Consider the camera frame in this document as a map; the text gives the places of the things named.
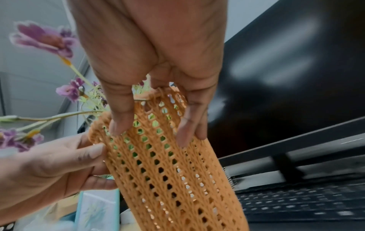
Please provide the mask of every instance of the purple flower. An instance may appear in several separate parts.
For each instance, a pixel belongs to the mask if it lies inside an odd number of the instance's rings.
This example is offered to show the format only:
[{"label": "purple flower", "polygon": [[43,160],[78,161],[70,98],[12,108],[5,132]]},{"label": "purple flower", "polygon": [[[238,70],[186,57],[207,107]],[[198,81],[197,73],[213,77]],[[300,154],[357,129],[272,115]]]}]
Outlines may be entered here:
[{"label": "purple flower", "polygon": [[65,27],[58,30],[40,26],[35,22],[18,22],[16,33],[10,35],[12,44],[18,47],[35,47],[57,54],[64,58],[72,58],[72,48],[78,44],[76,36]]},{"label": "purple flower", "polygon": [[75,80],[71,80],[69,85],[63,85],[59,88],[56,88],[56,93],[60,96],[65,96],[72,102],[75,102],[80,97],[79,88],[84,84],[84,81],[80,78],[76,78]]},{"label": "purple flower", "polygon": [[18,149],[19,152],[29,151],[33,146],[39,144],[44,140],[44,136],[41,134],[35,134],[32,137],[28,138],[25,137],[20,141],[15,142],[15,147]]},{"label": "purple flower", "polygon": [[16,135],[15,129],[0,129],[0,149],[14,147]]}]

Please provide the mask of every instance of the computer monitor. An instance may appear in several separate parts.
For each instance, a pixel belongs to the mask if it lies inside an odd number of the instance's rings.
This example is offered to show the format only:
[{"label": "computer monitor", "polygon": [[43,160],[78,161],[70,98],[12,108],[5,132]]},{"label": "computer monitor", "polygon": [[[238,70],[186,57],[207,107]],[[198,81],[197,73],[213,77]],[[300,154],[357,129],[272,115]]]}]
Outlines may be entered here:
[{"label": "computer monitor", "polygon": [[363,0],[279,0],[227,41],[208,109],[221,164],[365,133],[364,28]]}]

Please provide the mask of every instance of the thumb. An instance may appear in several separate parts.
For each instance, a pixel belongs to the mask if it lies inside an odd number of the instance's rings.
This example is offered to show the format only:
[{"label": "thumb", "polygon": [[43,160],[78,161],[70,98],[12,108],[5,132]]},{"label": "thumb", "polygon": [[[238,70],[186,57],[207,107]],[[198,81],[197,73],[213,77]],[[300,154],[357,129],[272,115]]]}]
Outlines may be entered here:
[{"label": "thumb", "polygon": [[106,157],[104,144],[91,145],[76,149],[63,155],[55,155],[53,164],[49,166],[55,175],[62,175],[100,164]]},{"label": "thumb", "polygon": [[112,121],[109,132],[117,136],[128,130],[134,121],[134,99],[132,86],[110,84],[100,80],[111,110]]}]

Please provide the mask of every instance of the mesh knit pattern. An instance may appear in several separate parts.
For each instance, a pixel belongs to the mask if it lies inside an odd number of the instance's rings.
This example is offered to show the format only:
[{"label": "mesh knit pattern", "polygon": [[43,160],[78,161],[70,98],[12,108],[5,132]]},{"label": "mesh knit pattern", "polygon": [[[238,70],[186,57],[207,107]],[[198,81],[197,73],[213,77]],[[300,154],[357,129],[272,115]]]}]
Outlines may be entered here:
[{"label": "mesh knit pattern", "polygon": [[108,169],[142,230],[247,231],[239,203],[208,140],[175,141],[186,108],[177,88],[135,101],[133,127],[118,137],[110,113],[91,125],[92,143],[108,149]]}]

